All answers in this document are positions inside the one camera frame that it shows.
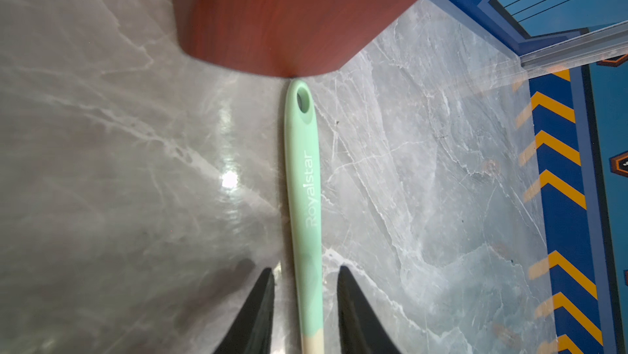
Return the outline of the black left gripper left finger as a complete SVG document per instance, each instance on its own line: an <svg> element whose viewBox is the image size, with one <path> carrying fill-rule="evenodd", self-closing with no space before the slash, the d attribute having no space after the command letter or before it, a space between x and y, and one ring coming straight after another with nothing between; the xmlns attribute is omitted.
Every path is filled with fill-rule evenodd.
<svg viewBox="0 0 628 354"><path fill-rule="evenodd" d="M275 279L270 267L253 289L214 354L268 354L271 352Z"/></svg>

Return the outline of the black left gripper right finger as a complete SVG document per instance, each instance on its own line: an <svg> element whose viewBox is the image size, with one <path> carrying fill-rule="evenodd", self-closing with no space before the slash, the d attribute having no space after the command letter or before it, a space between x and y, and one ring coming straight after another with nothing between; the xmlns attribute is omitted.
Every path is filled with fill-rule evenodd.
<svg viewBox="0 0 628 354"><path fill-rule="evenodd" d="M345 265L338 275L337 299L342 353L400 353Z"/></svg>

